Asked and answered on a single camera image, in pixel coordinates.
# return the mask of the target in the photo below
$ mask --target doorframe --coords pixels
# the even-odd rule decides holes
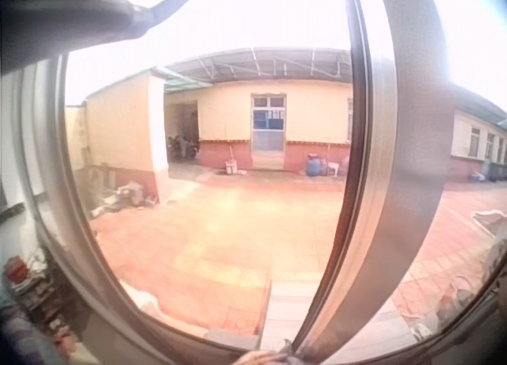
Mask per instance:
[[[286,93],[251,93],[250,94],[250,157],[252,158],[252,161],[254,160],[254,153],[259,154],[260,151],[256,151],[254,149],[254,109],[256,108],[254,106],[254,98],[256,97],[266,97],[270,99],[271,97],[282,97],[284,99],[284,107],[274,107],[276,110],[282,110],[284,111],[284,130],[283,130],[283,137],[284,137],[284,145],[281,151],[281,156],[283,158],[282,161],[282,168],[285,162],[285,148],[287,146],[287,94]],[[259,109],[265,108],[265,110],[273,110],[271,107],[257,107]]]

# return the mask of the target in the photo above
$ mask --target doorway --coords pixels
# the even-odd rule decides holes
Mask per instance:
[[[252,99],[252,167],[283,169],[285,96],[259,95]]]
[[[199,122],[197,102],[169,104],[165,110],[167,160],[197,162]]]

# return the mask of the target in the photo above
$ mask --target white bucket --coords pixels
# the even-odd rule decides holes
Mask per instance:
[[[230,160],[225,162],[225,170],[227,175],[234,175],[238,173],[238,165],[236,164],[236,161]]]

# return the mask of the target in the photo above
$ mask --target door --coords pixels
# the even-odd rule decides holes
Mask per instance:
[[[283,169],[285,97],[254,96],[252,102],[252,166]]]

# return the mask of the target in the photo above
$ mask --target sky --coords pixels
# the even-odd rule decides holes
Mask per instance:
[[[158,0],[128,0],[152,6]],[[505,0],[435,0],[452,81],[507,110]],[[190,0],[137,40],[72,52],[66,103],[153,66],[235,48],[350,48],[343,0]]]

